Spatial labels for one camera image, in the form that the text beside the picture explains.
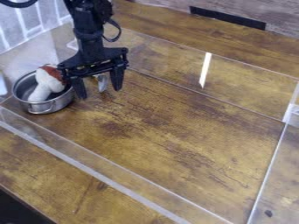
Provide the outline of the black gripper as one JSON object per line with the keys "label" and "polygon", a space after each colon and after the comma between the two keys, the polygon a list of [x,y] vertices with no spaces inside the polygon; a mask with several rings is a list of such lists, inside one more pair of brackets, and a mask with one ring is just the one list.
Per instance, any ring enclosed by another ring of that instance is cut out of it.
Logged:
{"label": "black gripper", "polygon": [[78,52],[65,60],[58,69],[65,79],[70,79],[81,99],[87,98],[87,89],[82,78],[110,72],[113,87],[119,91],[123,87],[125,73],[129,65],[129,49],[126,47],[105,48],[105,52],[94,53],[95,59],[87,61],[83,53]]}

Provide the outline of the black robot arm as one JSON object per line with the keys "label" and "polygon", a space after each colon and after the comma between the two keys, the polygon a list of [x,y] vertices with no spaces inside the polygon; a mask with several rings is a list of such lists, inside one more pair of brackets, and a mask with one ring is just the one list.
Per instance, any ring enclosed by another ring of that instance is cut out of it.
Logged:
{"label": "black robot arm", "polygon": [[83,81],[86,77],[110,72],[114,89],[117,91],[122,89],[129,67],[129,49],[107,48],[103,44],[103,40],[117,42],[122,35],[121,25],[111,18],[114,10],[110,0],[63,0],[63,2],[73,18],[79,50],[58,65],[58,69],[78,97],[86,99],[87,89]]}

